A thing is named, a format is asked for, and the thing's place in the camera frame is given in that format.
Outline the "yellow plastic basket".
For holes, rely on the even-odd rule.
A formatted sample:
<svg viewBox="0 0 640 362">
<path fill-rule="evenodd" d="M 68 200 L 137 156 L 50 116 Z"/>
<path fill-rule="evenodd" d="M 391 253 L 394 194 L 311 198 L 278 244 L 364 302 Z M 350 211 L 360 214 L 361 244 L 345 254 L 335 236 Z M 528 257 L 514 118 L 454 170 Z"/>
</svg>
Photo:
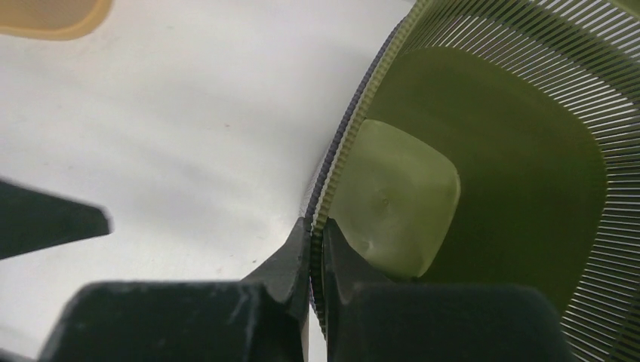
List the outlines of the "yellow plastic basket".
<svg viewBox="0 0 640 362">
<path fill-rule="evenodd" d="M 112 0 L 1 0 L 1 34 L 68 41 L 93 32 Z"/>
</svg>

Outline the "green plastic basket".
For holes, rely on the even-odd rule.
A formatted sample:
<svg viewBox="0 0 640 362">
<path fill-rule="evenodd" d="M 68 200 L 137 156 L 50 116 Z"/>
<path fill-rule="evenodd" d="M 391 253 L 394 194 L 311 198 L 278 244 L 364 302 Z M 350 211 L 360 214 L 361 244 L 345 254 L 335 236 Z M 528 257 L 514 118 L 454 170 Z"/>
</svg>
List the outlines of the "green plastic basket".
<svg viewBox="0 0 640 362">
<path fill-rule="evenodd" d="M 333 219 L 391 281 L 530 287 L 570 361 L 637 361 L 639 3 L 417 1 L 403 21 L 331 167 L 322 291 Z M 325 292 L 316 316 L 327 343 Z"/>
</svg>

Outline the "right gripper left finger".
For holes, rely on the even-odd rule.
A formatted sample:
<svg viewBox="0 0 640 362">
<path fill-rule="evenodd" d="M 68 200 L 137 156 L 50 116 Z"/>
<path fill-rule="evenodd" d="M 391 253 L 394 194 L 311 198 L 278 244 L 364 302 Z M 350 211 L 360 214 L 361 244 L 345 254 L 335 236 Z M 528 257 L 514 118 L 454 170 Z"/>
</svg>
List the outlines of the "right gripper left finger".
<svg viewBox="0 0 640 362">
<path fill-rule="evenodd" d="M 310 221 L 239 281 L 108 281 L 64 308 L 41 361 L 305 361 Z"/>
</svg>

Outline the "grey plastic basket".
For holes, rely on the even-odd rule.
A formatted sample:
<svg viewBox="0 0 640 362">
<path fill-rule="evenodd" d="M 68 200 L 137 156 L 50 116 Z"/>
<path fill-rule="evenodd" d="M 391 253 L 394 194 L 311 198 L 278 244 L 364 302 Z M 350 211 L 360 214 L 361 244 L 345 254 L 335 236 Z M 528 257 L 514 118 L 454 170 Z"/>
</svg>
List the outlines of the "grey plastic basket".
<svg viewBox="0 0 640 362">
<path fill-rule="evenodd" d="M 392 40 L 395 38 L 403 22 L 404 21 L 401 20 L 401 22 L 399 22 L 393 28 L 391 33 L 386 37 L 381 48 L 378 50 L 367 70 L 365 71 L 361 81 L 358 84 L 358 87 L 355 90 L 355 93 L 352 95 L 352 98 L 349 101 L 345 112 L 343 113 L 342 118 L 337 124 L 337 129 L 334 131 L 334 135 L 330 139 L 328 147 L 326 148 L 323 156 L 321 156 L 321 158 L 319 159 L 319 163 L 317 168 L 315 169 L 315 173 L 313 174 L 309 182 L 308 189 L 301 204 L 300 215 L 305 219 L 311 221 L 311 235 L 320 229 L 317 226 L 317 219 L 319 218 L 319 212 L 322 202 L 327 198 L 324 195 L 325 188 L 330 179 L 331 167 L 333 167 L 334 162 L 337 159 L 340 144 L 343 142 L 343 138 L 348 132 L 349 126 L 352 123 L 353 115 L 355 114 L 355 111 L 357 110 L 358 105 L 361 102 L 361 98 L 365 93 L 366 86 L 368 85 L 368 83 L 370 83 L 371 78 L 373 77 L 373 74 L 378 67 L 383 55 L 385 54 Z M 309 298 L 313 311 L 316 314 L 321 314 L 324 310 L 324 292 L 322 291 L 322 267 L 320 266 L 320 263 L 322 262 L 321 241 L 313 240 L 311 242 L 310 256 L 311 266 L 309 267 Z"/>
</svg>

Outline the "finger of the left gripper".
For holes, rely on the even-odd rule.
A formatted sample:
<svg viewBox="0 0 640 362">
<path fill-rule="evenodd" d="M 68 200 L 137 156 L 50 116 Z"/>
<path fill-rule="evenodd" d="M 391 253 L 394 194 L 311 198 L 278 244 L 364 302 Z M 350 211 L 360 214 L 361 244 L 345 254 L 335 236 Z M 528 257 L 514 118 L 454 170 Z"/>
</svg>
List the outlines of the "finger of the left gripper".
<svg viewBox="0 0 640 362">
<path fill-rule="evenodd" d="M 103 208 L 1 181 L 1 258 L 108 235 Z"/>
</svg>

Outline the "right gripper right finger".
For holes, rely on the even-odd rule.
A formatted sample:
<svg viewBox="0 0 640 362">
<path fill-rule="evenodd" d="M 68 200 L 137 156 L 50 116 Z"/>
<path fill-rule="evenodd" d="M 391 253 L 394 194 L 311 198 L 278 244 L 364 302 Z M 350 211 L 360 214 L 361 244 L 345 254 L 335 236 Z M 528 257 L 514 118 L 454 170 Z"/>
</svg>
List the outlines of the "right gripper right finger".
<svg viewBox="0 0 640 362">
<path fill-rule="evenodd" d="M 513 284 L 399 283 L 369 265 L 329 219 L 323 232 L 331 361 L 570 361 L 558 315 Z"/>
</svg>

